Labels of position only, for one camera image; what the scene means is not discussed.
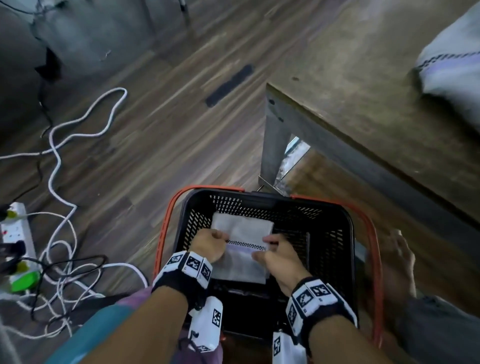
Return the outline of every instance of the person's left hand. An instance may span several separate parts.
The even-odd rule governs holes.
[[[228,234],[215,229],[201,229],[192,240],[189,252],[197,253],[210,263],[219,260],[227,246]]]

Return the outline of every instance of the leg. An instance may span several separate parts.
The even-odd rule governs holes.
[[[274,185],[276,175],[285,156],[285,149],[290,140],[291,132],[277,116],[266,107],[266,123],[264,135],[264,149],[262,152],[262,166],[260,176],[270,185]],[[259,185],[265,184],[259,178]]]
[[[186,12],[187,11],[187,3],[185,2],[185,0],[179,0],[179,3],[180,3],[180,9],[182,10],[182,12]]]

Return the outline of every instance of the wooden table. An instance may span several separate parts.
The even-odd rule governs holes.
[[[455,243],[480,265],[480,135],[421,96],[423,47],[475,0],[353,0],[267,84],[260,184],[290,134]]]

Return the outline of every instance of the power strip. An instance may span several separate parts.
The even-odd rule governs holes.
[[[25,243],[25,255],[36,259],[35,247],[33,245],[32,232],[26,216],[25,205],[14,202],[10,205],[9,216],[1,222],[1,235],[4,244],[13,244],[17,241]],[[24,260],[19,263],[17,273],[9,276],[12,292],[25,291],[38,283],[39,265],[35,262]]]

